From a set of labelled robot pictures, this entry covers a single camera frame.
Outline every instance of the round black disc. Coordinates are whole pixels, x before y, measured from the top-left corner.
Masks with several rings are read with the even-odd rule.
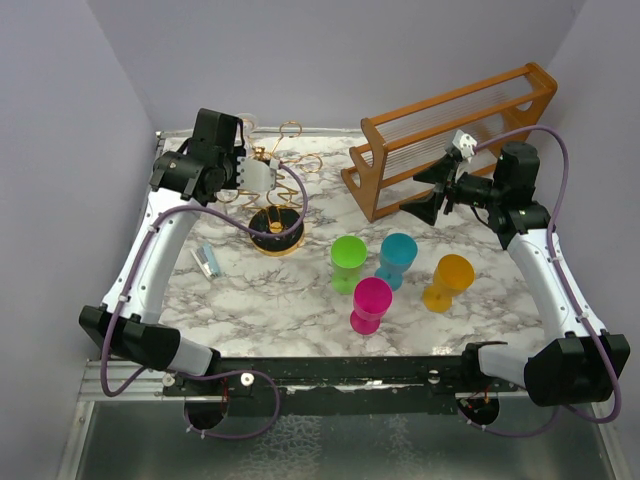
[[[500,414],[500,403],[497,398],[485,402],[484,398],[467,398],[456,400],[458,408],[465,417],[478,425],[490,425]]]
[[[249,222],[249,228],[265,233],[280,233],[293,226],[300,214],[293,208],[271,205],[257,212]],[[287,255],[295,250],[302,241],[304,224],[300,224],[293,233],[279,238],[259,238],[250,235],[256,248],[265,255]]]

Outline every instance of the wooden rack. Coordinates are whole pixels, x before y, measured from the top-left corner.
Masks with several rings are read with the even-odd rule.
[[[404,184],[398,184],[411,182],[413,175],[441,158],[455,130],[464,130],[480,143],[500,133],[533,125],[556,89],[555,80],[547,72],[535,63],[528,63],[422,102],[363,118],[362,132],[368,143],[349,149],[354,166],[342,170],[342,179],[365,216],[373,222],[396,212],[401,203],[429,193],[430,189],[407,193],[407,188],[402,188]],[[524,141],[527,136],[527,133],[514,135],[509,140]],[[490,147],[494,158],[473,173],[492,172],[503,144]],[[383,189],[389,189],[385,197],[392,203],[379,207]]]

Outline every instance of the gray wall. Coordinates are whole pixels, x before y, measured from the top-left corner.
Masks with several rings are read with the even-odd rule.
[[[586,298],[613,333],[624,333],[631,358],[622,375],[616,422],[640,478],[640,3],[589,0],[551,62],[559,90],[544,123],[558,127],[571,155],[559,233]],[[546,143],[539,197],[552,205],[559,150]]]
[[[0,5],[0,478],[56,474],[84,361],[78,326],[132,239],[147,115],[83,0]]]
[[[198,108],[263,124],[363,116],[528,61],[546,65],[583,0],[88,0],[156,129]]]

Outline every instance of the marble tabletop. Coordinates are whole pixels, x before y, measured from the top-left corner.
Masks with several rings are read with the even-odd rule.
[[[276,139],[277,134],[263,135],[256,144],[270,147]],[[183,140],[168,138],[164,148],[176,149]],[[290,255],[268,257],[247,234],[202,216],[176,262],[161,323],[225,356],[447,355],[487,340],[542,348],[541,322],[522,275],[468,209],[457,206],[441,215],[436,227],[404,212],[367,221],[340,177],[340,169],[352,166],[348,148],[362,143],[354,135],[283,140],[278,149],[283,159],[319,153],[324,161],[318,173],[293,166],[309,192],[303,245]],[[217,203],[215,208],[248,223],[254,212],[241,203]],[[394,232],[416,240],[418,257],[394,292],[379,330],[363,336],[349,324],[352,297],[330,285],[329,250],[341,235],[362,238],[369,249],[364,278],[375,272],[380,245]],[[213,280],[205,278],[189,251],[204,242],[213,246],[223,272]],[[448,312],[432,313],[422,303],[422,291],[438,260],[449,253],[466,257],[476,280]]]

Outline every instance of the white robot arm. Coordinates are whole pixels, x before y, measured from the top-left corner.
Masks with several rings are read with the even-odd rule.
[[[525,127],[504,137],[536,128],[549,131]],[[430,225],[435,224],[445,200],[445,214],[456,203],[470,206],[476,216],[476,208],[485,209],[489,213],[485,225],[497,234],[527,282],[548,345],[540,352],[501,342],[467,346],[477,355],[478,373],[526,388],[540,406],[606,400],[614,383],[610,370],[620,375],[629,345],[623,335],[609,334],[589,308],[564,261],[548,211],[533,200],[540,165],[536,149],[523,142],[505,143],[492,179],[460,175],[459,167],[468,163],[475,149],[476,141],[458,131],[447,154],[413,177],[433,184],[432,192],[400,209]]]
[[[182,337],[178,330],[158,325],[158,321],[178,254],[200,211],[216,200],[216,192],[238,188],[269,191],[275,187],[278,162],[248,159],[244,144],[235,145],[241,126],[236,117],[201,109],[187,153],[166,152],[154,164],[146,211],[125,264],[101,306],[85,306],[80,316],[81,326],[99,346],[117,313],[118,326],[108,339],[111,343],[111,337],[117,337],[111,346],[119,355],[158,370],[192,375],[207,372],[217,352]],[[182,211],[158,227],[157,221],[173,209]],[[128,292],[126,298],[122,297],[123,289]]]

